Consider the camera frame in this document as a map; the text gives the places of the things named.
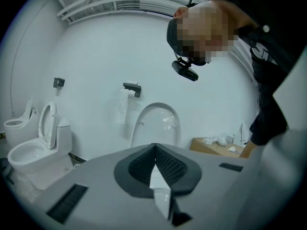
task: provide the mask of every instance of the toilet paper holder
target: toilet paper holder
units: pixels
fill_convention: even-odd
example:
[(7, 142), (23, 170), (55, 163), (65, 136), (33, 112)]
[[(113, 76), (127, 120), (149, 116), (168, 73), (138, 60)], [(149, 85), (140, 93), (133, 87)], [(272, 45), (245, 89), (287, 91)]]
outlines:
[(65, 82), (65, 79), (54, 78), (53, 88), (63, 87), (64, 86), (64, 82)]
[(141, 90), (142, 90), (142, 87), (137, 85), (137, 84), (132, 84), (132, 83), (123, 83), (124, 87), (126, 90), (133, 90), (135, 91), (135, 94), (134, 94), (134, 97), (137, 97), (139, 98), (140, 95), (141, 95)]

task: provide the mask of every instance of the ear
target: ear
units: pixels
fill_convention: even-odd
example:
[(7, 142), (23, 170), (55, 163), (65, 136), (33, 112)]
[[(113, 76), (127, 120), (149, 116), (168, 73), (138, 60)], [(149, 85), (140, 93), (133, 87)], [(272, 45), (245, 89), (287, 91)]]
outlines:
[(186, 6), (179, 7), (179, 8), (176, 10), (175, 14), (174, 14), (174, 18), (175, 18), (175, 19), (181, 18), (182, 15), (183, 15), (183, 13), (185, 13), (185, 12), (188, 11), (188, 10), (189, 10), (189, 8), (186, 7)]

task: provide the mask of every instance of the toilet tank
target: toilet tank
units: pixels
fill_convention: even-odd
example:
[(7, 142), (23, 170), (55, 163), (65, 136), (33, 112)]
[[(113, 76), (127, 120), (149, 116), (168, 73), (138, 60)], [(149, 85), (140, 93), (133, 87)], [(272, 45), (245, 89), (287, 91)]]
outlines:
[(63, 153), (68, 154), (72, 149), (71, 140), (71, 126), (67, 119), (58, 116), (57, 125), (57, 149)]

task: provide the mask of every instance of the toilet bowl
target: toilet bowl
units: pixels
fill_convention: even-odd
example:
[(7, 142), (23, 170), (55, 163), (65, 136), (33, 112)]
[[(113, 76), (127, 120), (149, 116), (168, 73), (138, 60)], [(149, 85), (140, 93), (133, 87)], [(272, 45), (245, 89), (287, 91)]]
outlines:
[(32, 107), (33, 98), (28, 99), (25, 112), (20, 118), (4, 122), (4, 132), (11, 148), (38, 137), (39, 112)]
[[(180, 121), (175, 110), (165, 103), (153, 103), (145, 107), (135, 124), (130, 147), (150, 143), (178, 146), (180, 143)], [(154, 191), (154, 201), (167, 219), (171, 190), (155, 165), (150, 186)]]
[(8, 160), (14, 169), (26, 174), (36, 188), (45, 190), (73, 169), (70, 151), (70, 124), (57, 115), (57, 106), (51, 101), (40, 116), (38, 138), (14, 147)]

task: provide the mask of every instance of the man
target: man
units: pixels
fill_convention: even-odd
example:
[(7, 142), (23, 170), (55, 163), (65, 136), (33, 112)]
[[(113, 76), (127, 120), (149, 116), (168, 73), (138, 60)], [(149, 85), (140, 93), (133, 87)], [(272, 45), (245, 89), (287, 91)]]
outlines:
[(260, 112), (241, 157), (286, 130), (272, 94), (298, 60), (307, 42), (304, 0), (208, 0), (179, 7), (167, 29), (167, 41), (180, 56), (204, 62), (226, 51), (239, 36), (251, 46)]

